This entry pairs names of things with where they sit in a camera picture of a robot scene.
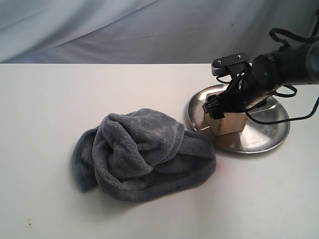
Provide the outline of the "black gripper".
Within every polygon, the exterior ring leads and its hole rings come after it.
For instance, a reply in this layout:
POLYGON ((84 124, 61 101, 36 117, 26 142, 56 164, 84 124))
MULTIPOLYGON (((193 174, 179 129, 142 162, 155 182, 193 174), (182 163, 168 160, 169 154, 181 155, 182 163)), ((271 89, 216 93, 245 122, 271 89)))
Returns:
POLYGON ((244 113, 271 96, 276 88, 276 80, 264 74, 247 72, 231 78, 223 93, 207 96, 203 111, 214 120, 225 118, 224 112, 244 113))

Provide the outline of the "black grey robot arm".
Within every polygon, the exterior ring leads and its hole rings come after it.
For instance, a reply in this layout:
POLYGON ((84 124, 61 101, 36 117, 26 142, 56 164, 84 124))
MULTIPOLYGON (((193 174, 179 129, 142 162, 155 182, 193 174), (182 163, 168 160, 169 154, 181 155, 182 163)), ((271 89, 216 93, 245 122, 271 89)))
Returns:
POLYGON ((297 47, 261 54, 252 63, 246 53, 238 53, 212 62, 212 74, 217 79, 230 76, 224 92, 209 96, 203 104, 205 114, 213 119, 225 113, 247 113, 264 106, 266 99, 280 87, 317 85, 319 83, 319 43, 304 43, 297 47))

